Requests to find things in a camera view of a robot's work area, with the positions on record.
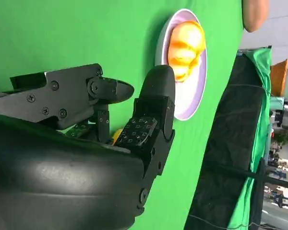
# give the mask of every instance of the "green fabric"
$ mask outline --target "green fabric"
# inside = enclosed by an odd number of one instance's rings
[[[270,111],[270,66],[271,66],[271,49],[263,48],[248,52],[247,57],[255,64],[257,73],[262,81],[262,87],[265,90],[265,96],[262,100],[262,107],[258,118],[257,129],[255,132],[254,145],[252,149],[252,159],[250,162],[250,170],[256,172],[261,157],[264,156],[265,142],[269,128],[269,111]],[[248,230],[250,219],[250,201],[252,195],[254,180],[248,178],[243,186],[239,196],[234,213],[231,217],[229,228],[236,228],[240,225],[240,230]]]
[[[134,86],[132,99],[111,105],[111,130],[132,115],[154,64],[159,33],[181,8],[199,18],[207,40],[208,76],[201,105],[176,136],[134,230],[183,229],[197,185],[216,107],[242,36],[240,0],[0,0],[0,91],[9,77],[99,63],[105,77]]]

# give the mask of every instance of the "black cloth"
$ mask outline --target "black cloth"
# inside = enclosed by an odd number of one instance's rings
[[[216,162],[249,170],[264,89],[255,65],[237,56],[228,85],[217,107],[186,230],[217,230],[202,220],[226,228],[246,178],[208,166]]]

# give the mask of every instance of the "cable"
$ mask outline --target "cable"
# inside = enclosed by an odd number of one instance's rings
[[[260,226],[259,224],[254,223],[254,222],[252,222],[252,223],[249,224],[249,225],[240,224],[239,226],[237,226],[237,227],[235,227],[235,228],[224,228],[224,227],[220,227],[220,226],[214,225],[214,224],[210,223],[209,221],[207,221],[207,220],[205,220],[205,219],[202,219],[202,218],[200,218],[200,217],[197,217],[197,216],[195,216],[195,215],[189,214],[188,216],[189,216],[189,217],[196,218],[196,219],[199,219],[199,220],[205,222],[206,224],[209,224],[209,225],[211,225],[212,227],[215,227],[215,228],[218,228],[218,229],[235,230],[235,229],[239,229],[239,228],[241,228],[241,227],[246,228],[246,227],[250,227],[251,225],[255,225],[255,226],[257,226],[257,227],[260,227],[260,228],[262,228],[262,229],[267,229],[267,230],[282,230],[282,229],[280,229],[280,228],[270,228],[270,227],[266,227],[266,228],[265,228],[265,227]]]
[[[249,86],[249,87],[255,87],[255,88],[260,88],[263,89],[267,94],[271,95],[272,97],[275,97],[271,92],[268,92],[264,87],[258,86],[258,85],[250,85],[250,84],[230,84],[228,86]]]

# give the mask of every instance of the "person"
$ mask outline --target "person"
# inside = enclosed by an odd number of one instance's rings
[[[243,0],[243,25],[247,32],[258,30],[269,13],[269,0]]]

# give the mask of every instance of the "robotic hand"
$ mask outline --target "robotic hand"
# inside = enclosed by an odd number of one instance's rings
[[[11,80],[0,93],[0,230],[128,229],[174,139],[171,67],[149,71],[114,146],[108,104],[131,85],[98,64]]]

